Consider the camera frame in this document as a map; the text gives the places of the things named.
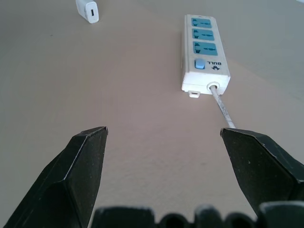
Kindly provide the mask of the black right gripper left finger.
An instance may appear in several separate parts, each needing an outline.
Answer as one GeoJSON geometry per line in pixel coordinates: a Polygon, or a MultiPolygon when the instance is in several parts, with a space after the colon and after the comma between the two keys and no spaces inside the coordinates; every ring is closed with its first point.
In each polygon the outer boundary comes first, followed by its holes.
{"type": "Polygon", "coordinates": [[[87,228],[107,136],[105,126],[74,135],[43,169],[3,228],[87,228]]]}

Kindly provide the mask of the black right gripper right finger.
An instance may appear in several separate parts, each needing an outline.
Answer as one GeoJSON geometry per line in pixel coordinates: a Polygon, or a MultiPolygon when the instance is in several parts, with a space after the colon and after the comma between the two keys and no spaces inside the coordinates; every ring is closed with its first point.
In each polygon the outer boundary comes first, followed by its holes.
{"type": "Polygon", "coordinates": [[[220,136],[236,179],[254,212],[273,201],[304,201],[304,165],[269,136],[223,128],[220,136]]]}

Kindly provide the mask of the white power strip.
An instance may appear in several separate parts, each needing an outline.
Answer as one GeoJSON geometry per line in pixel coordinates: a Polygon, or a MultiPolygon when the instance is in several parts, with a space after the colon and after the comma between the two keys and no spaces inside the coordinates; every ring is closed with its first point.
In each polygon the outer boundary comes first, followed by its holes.
{"type": "Polygon", "coordinates": [[[230,72],[214,17],[184,17],[181,59],[182,91],[198,98],[212,94],[210,87],[215,86],[219,95],[224,94],[230,72]]]}

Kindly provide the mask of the white USB charger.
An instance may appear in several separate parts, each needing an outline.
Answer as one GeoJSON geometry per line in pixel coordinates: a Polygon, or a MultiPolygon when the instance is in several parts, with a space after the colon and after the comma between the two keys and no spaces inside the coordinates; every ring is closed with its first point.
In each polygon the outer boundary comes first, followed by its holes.
{"type": "Polygon", "coordinates": [[[98,6],[94,0],[76,0],[76,7],[79,15],[90,24],[94,24],[99,21],[98,6]]]}

